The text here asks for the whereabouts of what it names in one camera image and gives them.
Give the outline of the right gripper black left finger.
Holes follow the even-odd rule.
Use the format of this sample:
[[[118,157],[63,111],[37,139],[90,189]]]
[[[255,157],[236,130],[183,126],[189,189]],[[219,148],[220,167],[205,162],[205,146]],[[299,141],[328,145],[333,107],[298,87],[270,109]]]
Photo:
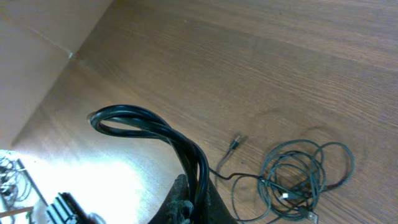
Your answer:
[[[180,174],[149,224],[190,224],[187,177]]]

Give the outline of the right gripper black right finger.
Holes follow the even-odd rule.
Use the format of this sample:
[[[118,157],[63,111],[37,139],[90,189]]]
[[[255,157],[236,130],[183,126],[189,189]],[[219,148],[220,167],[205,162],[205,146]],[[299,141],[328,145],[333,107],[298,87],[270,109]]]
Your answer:
[[[205,224],[237,224],[231,216],[212,181],[208,183],[204,209],[203,223]]]

